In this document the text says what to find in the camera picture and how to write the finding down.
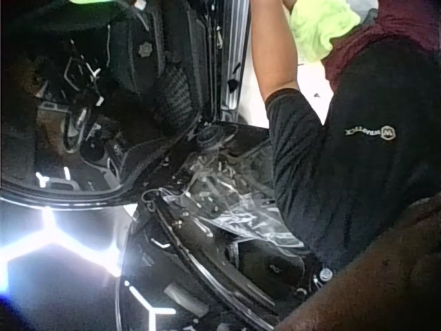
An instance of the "hand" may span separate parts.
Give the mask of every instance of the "hand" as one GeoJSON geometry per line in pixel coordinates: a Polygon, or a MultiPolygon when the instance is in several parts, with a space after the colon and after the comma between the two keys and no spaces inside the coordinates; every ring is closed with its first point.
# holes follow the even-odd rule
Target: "hand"
{"type": "Polygon", "coordinates": [[[417,330],[412,323],[421,328],[427,317],[437,316],[441,304],[441,291],[435,289],[441,290],[440,243],[438,195],[408,208],[397,227],[381,235],[277,330],[417,330]]]}

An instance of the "silver trim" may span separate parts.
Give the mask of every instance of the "silver trim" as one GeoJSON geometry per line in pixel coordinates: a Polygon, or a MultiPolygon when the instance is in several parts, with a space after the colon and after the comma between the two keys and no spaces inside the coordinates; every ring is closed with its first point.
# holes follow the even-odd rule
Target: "silver trim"
{"type": "Polygon", "coordinates": [[[223,68],[226,66],[226,69],[223,69],[222,88],[220,92],[220,102],[223,112],[237,109],[239,103],[240,88],[230,92],[228,81],[235,79],[241,83],[241,73],[245,67],[245,63],[242,62],[247,50],[245,40],[247,36],[249,0],[226,1],[224,11],[230,12],[231,16],[226,16],[224,21],[225,30],[223,33],[224,49],[222,62],[223,68]]]}

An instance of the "plastic sheet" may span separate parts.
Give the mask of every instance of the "plastic sheet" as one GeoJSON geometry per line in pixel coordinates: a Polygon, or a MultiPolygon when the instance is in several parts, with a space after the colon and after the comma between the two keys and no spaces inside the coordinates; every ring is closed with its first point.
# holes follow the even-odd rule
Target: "plastic sheet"
{"type": "Polygon", "coordinates": [[[172,210],[244,239],[303,248],[276,207],[270,156],[269,145],[240,158],[223,152],[192,154],[175,176],[189,179],[184,193],[175,195],[162,189],[161,194],[172,210]]]}

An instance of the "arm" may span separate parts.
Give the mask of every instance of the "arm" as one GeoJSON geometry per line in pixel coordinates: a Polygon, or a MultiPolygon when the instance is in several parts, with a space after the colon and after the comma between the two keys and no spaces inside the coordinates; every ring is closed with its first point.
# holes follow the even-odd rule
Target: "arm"
{"type": "Polygon", "coordinates": [[[264,101],[282,88],[299,89],[297,49],[281,0],[252,0],[254,69],[264,101]]]}
{"type": "Polygon", "coordinates": [[[411,206],[276,331],[416,330],[434,307],[441,272],[441,195],[411,206]]]}

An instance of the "car body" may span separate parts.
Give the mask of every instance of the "car body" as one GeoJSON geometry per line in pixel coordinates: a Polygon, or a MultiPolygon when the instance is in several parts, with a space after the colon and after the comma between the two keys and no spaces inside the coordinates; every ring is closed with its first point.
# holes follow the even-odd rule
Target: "car body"
{"type": "Polygon", "coordinates": [[[137,203],[118,330],[273,330],[329,280],[283,225],[267,129],[237,123],[248,1],[54,1],[9,29],[2,43],[25,44],[42,74],[27,91],[38,112],[22,114],[32,125],[14,111],[3,122],[2,200],[62,212],[137,203]],[[25,150],[38,121],[61,131],[46,139],[63,154],[50,171],[25,150]]]}

